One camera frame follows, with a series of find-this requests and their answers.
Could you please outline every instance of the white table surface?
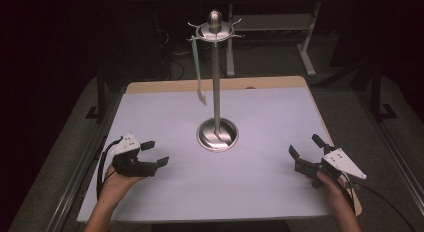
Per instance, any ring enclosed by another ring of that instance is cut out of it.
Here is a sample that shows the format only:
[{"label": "white table surface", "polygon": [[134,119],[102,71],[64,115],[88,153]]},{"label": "white table surface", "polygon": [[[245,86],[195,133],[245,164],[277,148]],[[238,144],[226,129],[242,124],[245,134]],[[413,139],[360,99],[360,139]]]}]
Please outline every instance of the white table surface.
[{"label": "white table surface", "polygon": [[[236,124],[239,140],[214,153],[196,140],[198,126],[213,117],[196,91],[128,93],[122,98],[106,146],[132,132],[140,142],[156,141],[140,161],[169,156],[167,166],[131,188],[112,221],[163,223],[297,218],[327,215],[321,189],[294,171],[288,153],[320,162],[318,134],[331,139],[307,87],[221,91],[221,116]],[[109,154],[105,169],[111,162]],[[86,222],[96,203],[93,175],[78,221]]]}]

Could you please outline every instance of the human hand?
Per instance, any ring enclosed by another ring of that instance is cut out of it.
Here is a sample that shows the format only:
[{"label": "human hand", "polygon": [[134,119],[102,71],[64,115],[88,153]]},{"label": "human hand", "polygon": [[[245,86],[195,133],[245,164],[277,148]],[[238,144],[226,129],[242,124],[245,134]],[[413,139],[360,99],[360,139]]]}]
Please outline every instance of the human hand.
[{"label": "human hand", "polygon": [[317,177],[323,183],[325,203],[331,216],[336,220],[339,230],[361,231],[356,215],[335,181],[321,171],[317,172]]},{"label": "human hand", "polygon": [[143,177],[126,177],[115,172],[112,165],[106,170],[100,197],[94,206],[84,231],[108,231],[112,213],[128,190]]},{"label": "human hand", "polygon": [[106,170],[103,188],[100,193],[99,201],[104,201],[113,209],[118,206],[128,190],[144,177],[126,177],[118,174],[112,164]]}]

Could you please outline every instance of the cable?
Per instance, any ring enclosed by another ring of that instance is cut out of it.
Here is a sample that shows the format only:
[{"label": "cable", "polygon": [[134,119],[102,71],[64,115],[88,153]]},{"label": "cable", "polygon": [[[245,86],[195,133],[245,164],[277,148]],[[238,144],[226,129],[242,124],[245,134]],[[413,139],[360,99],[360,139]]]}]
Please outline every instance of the cable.
[{"label": "cable", "polygon": [[172,74],[172,70],[171,70],[171,69],[169,69],[169,74],[170,74],[170,76],[171,76],[171,80],[180,80],[181,78],[183,78],[184,73],[185,73],[184,66],[183,66],[182,64],[180,64],[180,63],[176,62],[176,61],[170,61],[170,63],[174,63],[174,64],[176,64],[176,65],[178,65],[178,66],[180,66],[180,67],[181,67],[181,74],[180,74],[180,76],[178,76],[177,78],[174,78],[174,75]]},{"label": "cable", "polygon": [[350,197],[352,198],[352,200],[353,200],[353,189],[352,189],[352,183],[350,182],[350,179],[349,178],[347,178],[347,176],[344,174],[344,173],[342,173],[342,176],[346,179],[346,181],[349,183],[349,189],[350,189]]},{"label": "cable", "polygon": [[113,174],[115,174],[115,172],[116,172],[116,170],[112,171],[112,173],[110,173],[110,175],[108,175],[108,176],[105,178],[105,180],[103,180],[102,187],[103,187],[103,185],[105,184],[106,180],[107,180],[107,179],[109,179],[109,178],[110,178],[110,176],[112,176]]},{"label": "cable", "polygon": [[343,185],[341,185],[339,183],[339,181],[337,181],[336,179],[333,179],[333,181],[336,183],[337,187],[339,187],[340,191],[343,193],[343,196],[346,198],[347,202],[349,203],[350,208],[352,208],[353,214],[356,214],[355,203],[353,201],[353,197],[351,197],[351,195],[347,192],[347,190],[343,187]]},{"label": "cable", "polygon": [[384,202],[386,202],[401,218],[402,220],[408,225],[409,229],[413,232],[415,232],[416,230],[414,229],[414,227],[412,227],[411,223],[406,219],[406,217],[389,201],[387,200],[383,195],[381,195],[380,193],[378,193],[377,191],[369,188],[368,186],[365,186],[363,184],[359,184],[356,182],[353,182],[353,184],[357,184],[359,185],[360,188],[362,189],[366,189],[369,192],[373,193],[374,195],[376,195],[377,197],[379,197],[380,199],[382,199]]},{"label": "cable", "polygon": [[110,150],[110,148],[116,144],[118,144],[119,142],[121,142],[122,140],[122,136],[120,139],[113,141],[112,143],[110,143],[108,145],[108,147],[106,148],[105,151],[102,152],[102,156],[100,158],[100,162],[99,162],[99,168],[97,169],[97,187],[96,187],[96,192],[97,192],[97,199],[99,199],[100,197],[100,192],[102,191],[103,188],[103,182],[102,182],[102,178],[103,178],[103,167],[105,165],[105,161],[106,161],[106,156],[108,151]]}]

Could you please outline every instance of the floor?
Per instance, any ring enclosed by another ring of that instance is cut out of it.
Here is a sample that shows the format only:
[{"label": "floor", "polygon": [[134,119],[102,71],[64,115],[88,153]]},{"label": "floor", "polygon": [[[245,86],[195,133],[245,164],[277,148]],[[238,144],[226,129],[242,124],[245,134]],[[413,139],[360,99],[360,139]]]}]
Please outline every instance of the floor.
[{"label": "floor", "polygon": [[[282,39],[271,43],[241,41],[234,51],[236,77],[301,75],[312,85],[341,69],[329,66],[337,35],[316,36],[311,41],[308,51],[317,71],[317,76],[313,78],[305,75],[297,54],[296,44],[301,37],[289,34],[281,36]],[[175,55],[170,65],[172,77],[195,79],[193,58],[185,55],[184,52],[188,54],[188,50],[184,46],[181,50],[183,52]],[[211,66],[208,52],[210,50],[205,46],[205,53],[201,57],[204,78],[208,78],[206,71]],[[220,58],[224,73],[224,49],[221,49]],[[382,80],[382,103],[390,104],[398,118],[376,122],[368,109],[370,88],[362,92],[353,91],[349,87],[353,75],[349,74],[325,88],[311,87],[312,95],[335,145],[348,151],[353,161],[368,174],[368,179],[363,183],[391,201],[419,231],[424,228],[424,211],[416,201],[423,198],[414,197],[414,189],[404,178],[405,169],[399,167],[399,156],[393,155],[393,151],[401,152],[401,159],[419,182],[415,194],[422,193],[424,124],[405,103],[396,84],[385,77]],[[76,222],[76,216],[97,164],[96,152],[107,136],[121,95],[108,93],[105,118],[102,123],[96,123],[96,120],[85,119],[87,111],[97,102],[96,81],[87,85],[10,231],[83,230],[84,225]],[[364,231],[409,231],[399,215],[377,196],[366,190],[357,193],[363,205],[358,219]],[[293,232],[311,231],[311,228],[314,231],[337,231],[330,217],[287,222]],[[147,232],[150,229],[150,225],[113,224],[110,231]]]}]

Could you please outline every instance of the metal stand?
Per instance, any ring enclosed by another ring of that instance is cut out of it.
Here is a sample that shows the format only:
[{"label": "metal stand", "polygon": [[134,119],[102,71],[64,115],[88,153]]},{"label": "metal stand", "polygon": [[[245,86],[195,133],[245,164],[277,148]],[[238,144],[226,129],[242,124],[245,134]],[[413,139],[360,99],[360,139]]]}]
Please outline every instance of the metal stand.
[{"label": "metal stand", "polygon": [[231,37],[237,37],[237,35],[234,34],[234,24],[222,22],[221,20],[221,13],[214,10],[209,15],[208,23],[204,23],[200,26],[192,25],[196,28],[196,37],[192,37],[192,40],[201,39],[203,41],[212,43],[214,118],[203,122],[199,126],[197,130],[197,141],[204,149],[213,152],[226,151],[232,148],[238,140],[237,127],[231,121],[221,118],[220,114],[221,102],[218,42],[225,41]]},{"label": "metal stand", "polygon": [[303,41],[302,44],[297,45],[297,49],[299,50],[299,54],[300,54],[300,57],[302,58],[303,65],[305,66],[306,72],[311,77],[315,76],[316,73],[315,73],[314,67],[312,66],[311,60],[309,59],[307,49],[308,49],[309,41],[311,40],[311,37],[312,37],[312,33],[314,31],[314,27],[318,18],[318,12],[320,7],[321,7],[321,1],[316,2],[311,18],[309,19],[305,40]]},{"label": "metal stand", "polygon": [[104,117],[106,110],[106,92],[105,81],[103,78],[103,65],[100,61],[100,68],[97,71],[97,106],[92,106],[85,116],[86,119],[97,119],[96,123],[100,123]]},{"label": "metal stand", "polygon": [[[309,41],[317,21],[318,12],[321,8],[321,1],[315,2],[314,9],[311,14],[286,14],[286,15],[243,15],[245,26],[237,28],[239,31],[257,31],[257,30],[306,30],[306,37],[303,43],[297,45],[300,57],[302,58],[306,72],[309,76],[316,75],[312,62],[309,59],[307,49]],[[233,15],[233,5],[229,5],[229,23],[233,19],[240,16]],[[227,45],[227,77],[234,77],[234,59],[233,59],[233,42],[228,39]]]}]

